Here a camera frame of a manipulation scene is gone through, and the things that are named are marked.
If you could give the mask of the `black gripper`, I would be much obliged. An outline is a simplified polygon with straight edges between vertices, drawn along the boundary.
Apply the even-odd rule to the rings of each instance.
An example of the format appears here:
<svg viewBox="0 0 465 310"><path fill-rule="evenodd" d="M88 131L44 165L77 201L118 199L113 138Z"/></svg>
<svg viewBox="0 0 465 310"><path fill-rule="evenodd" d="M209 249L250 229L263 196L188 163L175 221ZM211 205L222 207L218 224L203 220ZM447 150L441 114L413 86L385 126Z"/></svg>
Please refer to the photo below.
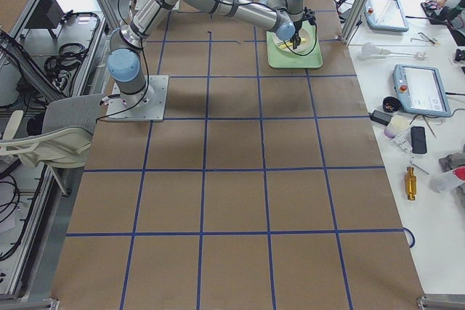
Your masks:
<svg viewBox="0 0 465 310"><path fill-rule="evenodd" d="M295 29L290 42L291 42L292 48L297 49L302 41L299 36L299 31L302 29L302 24L305 20L307 20L308 16L306 12L300 12L297 15L291 15L290 18L293 21L294 29Z"/></svg>

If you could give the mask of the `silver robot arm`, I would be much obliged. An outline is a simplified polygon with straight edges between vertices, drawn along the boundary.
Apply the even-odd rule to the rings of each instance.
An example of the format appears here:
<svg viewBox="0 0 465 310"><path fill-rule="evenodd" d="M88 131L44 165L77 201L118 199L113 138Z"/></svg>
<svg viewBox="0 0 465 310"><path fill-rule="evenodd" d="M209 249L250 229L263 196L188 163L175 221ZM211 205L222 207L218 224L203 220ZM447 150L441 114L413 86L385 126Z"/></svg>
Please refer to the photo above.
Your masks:
<svg viewBox="0 0 465 310"><path fill-rule="evenodd" d="M110 37L107 67L119 88L124 110L139 107L149 94L149 82L140 61L143 41L178 1L203 13L255 25L291 43L294 48L301 43L299 32L303 23L312 18L304 0L147 0L130 22L116 29Z"/></svg>

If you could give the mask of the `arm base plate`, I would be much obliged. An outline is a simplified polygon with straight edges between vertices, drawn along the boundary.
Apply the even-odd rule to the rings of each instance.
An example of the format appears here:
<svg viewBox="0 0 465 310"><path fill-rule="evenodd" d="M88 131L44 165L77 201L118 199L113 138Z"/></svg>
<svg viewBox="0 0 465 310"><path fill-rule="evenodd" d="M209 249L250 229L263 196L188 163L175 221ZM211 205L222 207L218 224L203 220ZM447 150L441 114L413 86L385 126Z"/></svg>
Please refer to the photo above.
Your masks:
<svg viewBox="0 0 465 310"><path fill-rule="evenodd" d="M150 75L147 82L148 87L135 95L120 92L117 83L114 83L112 94L116 94L116 97L107 100L105 118L118 122L163 122L169 77Z"/></svg>

